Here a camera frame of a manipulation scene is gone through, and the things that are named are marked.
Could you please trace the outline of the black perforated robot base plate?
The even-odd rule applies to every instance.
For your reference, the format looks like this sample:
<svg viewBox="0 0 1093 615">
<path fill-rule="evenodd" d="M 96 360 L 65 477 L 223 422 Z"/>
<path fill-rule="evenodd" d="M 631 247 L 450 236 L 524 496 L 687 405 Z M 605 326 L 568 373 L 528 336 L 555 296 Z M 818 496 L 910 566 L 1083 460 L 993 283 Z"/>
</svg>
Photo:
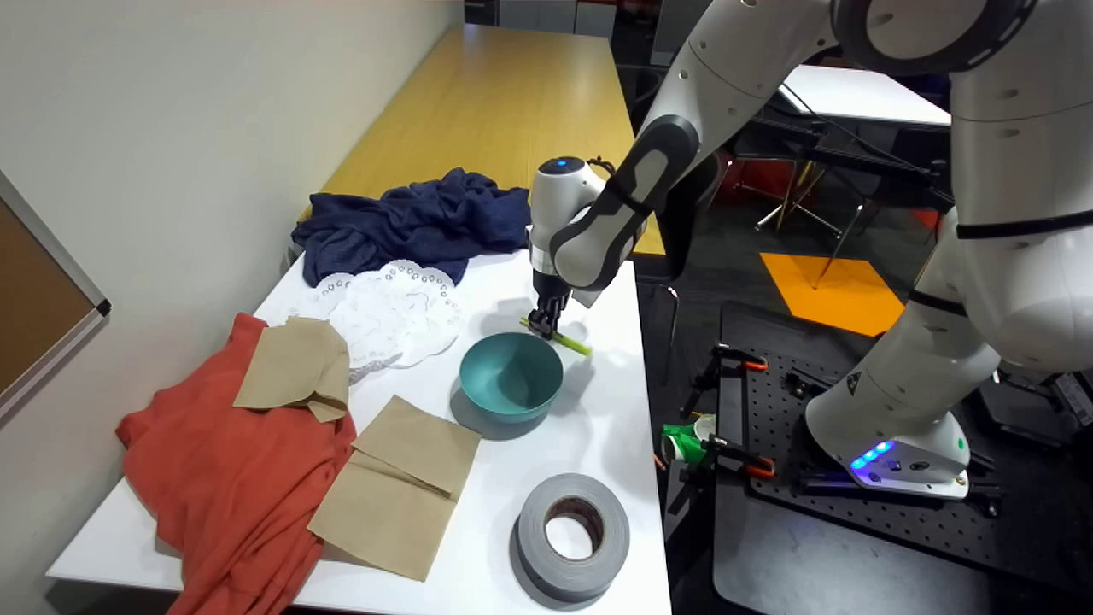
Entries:
<svg viewBox="0 0 1093 615">
<path fill-rule="evenodd" d="M 984 422 L 968 395 L 912 428 L 844 402 L 863 342 L 727 303 L 721 339 L 761 360 L 721 378 L 719 429 L 770 477 L 719 496 L 721 596 L 758 611 L 1089 615 L 1093 493 L 1058 446 Z"/>
</svg>

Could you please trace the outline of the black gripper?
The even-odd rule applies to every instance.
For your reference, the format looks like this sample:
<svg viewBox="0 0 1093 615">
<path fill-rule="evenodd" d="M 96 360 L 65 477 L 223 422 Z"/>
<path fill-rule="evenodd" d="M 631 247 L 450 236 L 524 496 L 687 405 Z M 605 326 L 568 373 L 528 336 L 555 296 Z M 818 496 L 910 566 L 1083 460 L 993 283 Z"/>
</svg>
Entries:
<svg viewBox="0 0 1093 615">
<path fill-rule="evenodd" d="M 560 313 L 568 307 L 571 288 L 555 274 L 538 274 L 533 291 L 538 291 L 538 307 L 528 312 L 528 329 L 542 339 L 555 339 Z"/>
</svg>

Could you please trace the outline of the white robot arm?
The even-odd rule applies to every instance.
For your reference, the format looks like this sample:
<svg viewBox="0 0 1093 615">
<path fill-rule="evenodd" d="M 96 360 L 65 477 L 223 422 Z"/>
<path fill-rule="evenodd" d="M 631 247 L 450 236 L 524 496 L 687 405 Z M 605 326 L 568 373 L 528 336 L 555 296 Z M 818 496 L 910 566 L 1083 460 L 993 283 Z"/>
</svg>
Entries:
<svg viewBox="0 0 1093 615">
<path fill-rule="evenodd" d="M 541 303 L 605 291 L 643 224 L 823 50 L 945 78 L 950 146 L 877 180 L 886 205 L 939 214 L 937 247 L 897 322 L 807 402 L 807 435 L 863 487 L 962 499 L 957 402 L 996 365 L 1093 362 L 1093 0 L 709 0 L 614 174 L 538 172 Z"/>
</svg>

